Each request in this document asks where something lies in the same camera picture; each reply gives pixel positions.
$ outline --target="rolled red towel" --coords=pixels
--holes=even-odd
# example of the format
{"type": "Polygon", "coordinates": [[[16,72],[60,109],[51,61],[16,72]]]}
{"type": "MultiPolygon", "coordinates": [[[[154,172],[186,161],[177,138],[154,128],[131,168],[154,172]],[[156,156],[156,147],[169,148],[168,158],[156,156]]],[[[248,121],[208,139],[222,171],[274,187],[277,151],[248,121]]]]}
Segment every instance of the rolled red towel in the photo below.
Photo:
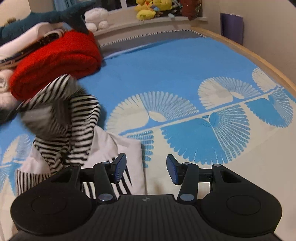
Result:
{"type": "Polygon", "coordinates": [[[29,99],[63,74],[77,79],[93,74],[102,59],[92,33],[69,31],[19,63],[9,80],[10,91],[17,100],[29,99]]]}

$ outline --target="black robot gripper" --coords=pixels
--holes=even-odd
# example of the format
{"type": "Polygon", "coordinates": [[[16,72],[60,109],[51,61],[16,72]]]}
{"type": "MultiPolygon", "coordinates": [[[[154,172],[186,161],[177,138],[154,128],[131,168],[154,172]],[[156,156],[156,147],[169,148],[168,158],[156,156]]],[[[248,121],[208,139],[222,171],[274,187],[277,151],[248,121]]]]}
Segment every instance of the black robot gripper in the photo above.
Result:
{"type": "Polygon", "coordinates": [[[93,168],[72,165],[15,199],[12,219],[19,230],[11,241],[177,241],[274,240],[281,219],[278,200],[220,164],[211,169],[178,163],[167,156],[173,195],[121,195],[119,183],[126,156],[93,168]],[[93,182],[96,199],[82,191],[93,182]],[[210,193],[197,199],[198,183],[210,183],[210,193]]]}

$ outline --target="bed sheet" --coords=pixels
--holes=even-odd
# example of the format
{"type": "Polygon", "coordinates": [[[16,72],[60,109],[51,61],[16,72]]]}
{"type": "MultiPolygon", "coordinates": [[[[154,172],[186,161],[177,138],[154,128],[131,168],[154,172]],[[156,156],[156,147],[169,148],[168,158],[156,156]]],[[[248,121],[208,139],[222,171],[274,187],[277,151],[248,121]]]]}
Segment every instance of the bed sheet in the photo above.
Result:
{"type": "MultiPolygon", "coordinates": [[[[296,99],[247,58],[210,38],[167,40],[109,57],[81,84],[100,101],[106,130],[142,141],[149,194],[178,193],[166,171],[168,154],[202,168],[221,163],[280,201],[276,234],[295,240],[296,99]]],[[[14,170],[33,138],[18,119],[0,133],[5,239],[15,232],[14,170]]],[[[208,192],[200,185],[199,197],[208,192]]]]}

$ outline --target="purple folder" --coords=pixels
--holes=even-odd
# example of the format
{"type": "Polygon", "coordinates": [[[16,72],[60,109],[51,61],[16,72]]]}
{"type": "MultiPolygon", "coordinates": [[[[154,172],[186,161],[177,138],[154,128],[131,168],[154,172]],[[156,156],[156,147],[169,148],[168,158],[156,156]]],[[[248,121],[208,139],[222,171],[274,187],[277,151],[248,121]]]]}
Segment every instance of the purple folder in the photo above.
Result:
{"type": "Polygon", "coordinates": [[[221,13],[221,35],[242,45],[244,19],[238,15],[221,13]]]}

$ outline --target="dark teal plush toy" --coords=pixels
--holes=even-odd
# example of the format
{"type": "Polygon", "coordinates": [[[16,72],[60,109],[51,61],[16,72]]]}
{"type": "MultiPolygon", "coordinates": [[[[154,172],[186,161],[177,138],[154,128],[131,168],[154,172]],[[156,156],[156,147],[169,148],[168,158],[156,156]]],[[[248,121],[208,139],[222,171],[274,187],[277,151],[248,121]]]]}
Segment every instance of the dark teal plush toy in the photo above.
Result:
{"type": "Polygon", "coordinates": [[[93,0],[76,4],[64,11],[32,12],[23,20],[0,27],[0,46],[14,40],[36,24],[42,22],[65,22],[76,31],[88,34],[89,32],[82,19],[82,14],[90,10],[95,4],[96,0],[93,0]]]}

